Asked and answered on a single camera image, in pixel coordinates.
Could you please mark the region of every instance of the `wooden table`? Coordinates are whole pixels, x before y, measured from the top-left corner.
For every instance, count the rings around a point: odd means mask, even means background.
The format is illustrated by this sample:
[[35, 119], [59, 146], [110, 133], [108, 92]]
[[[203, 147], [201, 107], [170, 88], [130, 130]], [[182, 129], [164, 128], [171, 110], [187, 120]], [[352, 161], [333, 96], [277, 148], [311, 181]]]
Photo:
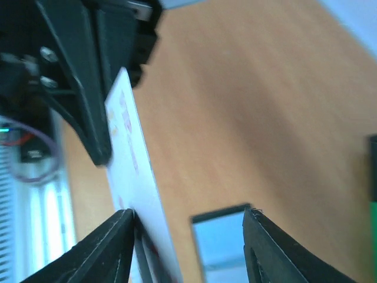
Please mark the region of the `wooden table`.
[[[189, 217], [243, 202], [372, 282], [373, 59], [315, 0], [212, 0], [159, 30], [134, 95], [185, 282], [201, 278]], [[113, 205], [104, 170], [65, 131], [82, 239]]]

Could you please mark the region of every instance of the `bolt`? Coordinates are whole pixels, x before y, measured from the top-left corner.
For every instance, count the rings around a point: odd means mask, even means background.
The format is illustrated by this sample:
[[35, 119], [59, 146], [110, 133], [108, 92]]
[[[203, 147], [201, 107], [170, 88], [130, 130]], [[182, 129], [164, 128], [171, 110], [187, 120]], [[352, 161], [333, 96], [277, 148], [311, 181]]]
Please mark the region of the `bolt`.
[[42, 76], [41, 77], [41, 83], [45, 86], [45, 87], [48, 87], [48, 88], [57, 88], [58, 87], [58, 83], [48, 77], [44, 77]]
[[58, 61], [58, 57], [55, 52], [44, 46], [41, 47], [41, 56], [50, 63], [56, 63]]

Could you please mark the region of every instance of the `red wire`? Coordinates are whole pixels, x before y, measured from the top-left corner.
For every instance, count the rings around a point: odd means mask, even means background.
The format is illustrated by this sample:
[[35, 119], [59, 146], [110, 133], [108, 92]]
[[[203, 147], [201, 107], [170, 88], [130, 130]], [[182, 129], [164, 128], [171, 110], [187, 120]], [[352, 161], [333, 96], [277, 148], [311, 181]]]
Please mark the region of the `red wire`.
[[27, 133], [27, 134], [25, 134], [23, 137], [21, 137], [21, 138], [18, 139], [18, 140], [15, 140], [15, 141], [8, 141], [8, 142], [5, 142], [5, 143], [2, 143], [2, 145], [3, 145], [3, 146], [22, 146], [22, 145], [25, 144], [27, 141], [31, 140], [33, 137], [34, 137], [33, 134], [31, 134], [31, 133]]

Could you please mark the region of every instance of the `wire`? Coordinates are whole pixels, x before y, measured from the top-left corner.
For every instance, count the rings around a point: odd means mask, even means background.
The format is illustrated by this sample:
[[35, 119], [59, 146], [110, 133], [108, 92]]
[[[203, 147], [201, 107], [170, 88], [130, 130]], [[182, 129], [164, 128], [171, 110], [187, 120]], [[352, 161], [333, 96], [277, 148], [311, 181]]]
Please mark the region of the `wire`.
[[55, 162], [52, 164], [52, 166], [49, 168], [49, 170], [47, 172], [43, 173], [39, 177], [28, 178], [28, 177], [25, 177], [25, 176], [20, 175], [17, 172], [15, 172], [13, 166], [11, 165], [11, 157], [10, 157], [11, 150], [9, 150], [8, 168], [9, 168], [10, 174], [13, 175], [13, 177], [16, 180], [18, 180], [20, 182], [24, 182], [24, 183], [41, 182], [41, 181], [45, 180], [47, 177], [50, 177], [51, 175], [55, 174], [55, 172], [59, 169], [60, 164], [61, 164], [61, 155], [60, 155], [60, 152], [59, 152], [59, 149], [58, 149], [56, 142], [54, 142], [52, 140], [52, 138], [47, 136], [45, 133], [43, 133], [43, 132], [41, 132], [41, 131], [33, 128], [33, 127], [30, 127], [30, 126], [28, 126], [24, 123], [21, 123], [19, 121], [16, 121], [16, 120], [13, 120], [13, 119], [7, 118], [7, 117], [2, 117], [2, 120], [5, 120], [8, 123], [14, 124], [18, 128], [21, 128], [21, 129], [29, 132], [30, 134], [33, 134], [35, 137], [41, 139], [49, 147], [49, 149], [51, 151], [51, 156], [54, 157], [54, 159], [55, 159], [54, 160]]
[[2, 146], [22, 146], [24, 145], [27, 141], [31, 140], [34, 137], [33, 134], [27, 133], [23, 137], [21, 137], [18, 140], [15, 141], [6, 141], [5, 143], [2, 143]]

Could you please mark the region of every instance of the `white wall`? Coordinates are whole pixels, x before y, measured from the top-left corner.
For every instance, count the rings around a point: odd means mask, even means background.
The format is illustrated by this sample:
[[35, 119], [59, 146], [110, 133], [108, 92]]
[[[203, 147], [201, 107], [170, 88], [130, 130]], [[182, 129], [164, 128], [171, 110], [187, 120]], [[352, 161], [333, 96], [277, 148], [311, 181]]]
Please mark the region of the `white wall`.
[[377, 60], [377, 0], [318, 0]]

